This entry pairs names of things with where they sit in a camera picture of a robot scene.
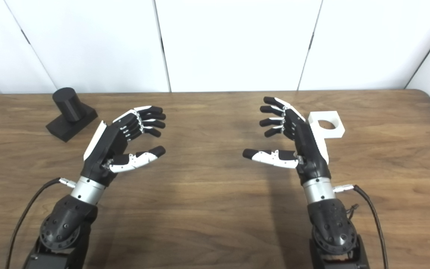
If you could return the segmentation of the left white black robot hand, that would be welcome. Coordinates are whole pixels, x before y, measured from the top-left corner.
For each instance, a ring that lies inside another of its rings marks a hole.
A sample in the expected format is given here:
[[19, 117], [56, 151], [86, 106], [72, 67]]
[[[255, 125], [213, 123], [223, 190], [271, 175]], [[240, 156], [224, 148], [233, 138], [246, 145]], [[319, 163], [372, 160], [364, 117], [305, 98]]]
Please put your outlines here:
[[81, 176], [108, 187], [118, 173], [147, 165], [165, 154], [159, 145], [148, 151], [126, 153], [128, 143], [144, 133], [160, 137], [166, 115], [157, 106], [141, 106], [128, 110], [108, 125], [101, 121], [87, 147]]

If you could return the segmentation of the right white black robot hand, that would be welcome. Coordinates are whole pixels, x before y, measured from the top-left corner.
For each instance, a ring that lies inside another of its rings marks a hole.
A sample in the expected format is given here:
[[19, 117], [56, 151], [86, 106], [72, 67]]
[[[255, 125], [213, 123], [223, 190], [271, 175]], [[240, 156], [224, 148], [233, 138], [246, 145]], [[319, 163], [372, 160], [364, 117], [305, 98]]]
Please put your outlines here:
[[272, 126], [264, 136], [268, 138], [280, 133], [294, 142], [295, 150], [247, 148], [242, 156], [276, 167], [295, 169], [302, 185], [312, 179], [331, 179], [326, 145], [302, 114], [282, 99], [265, 96], [263, 100], [265, 105], [260, 107], [260, 111], [275, 115], [259, 122], [261, 127]]

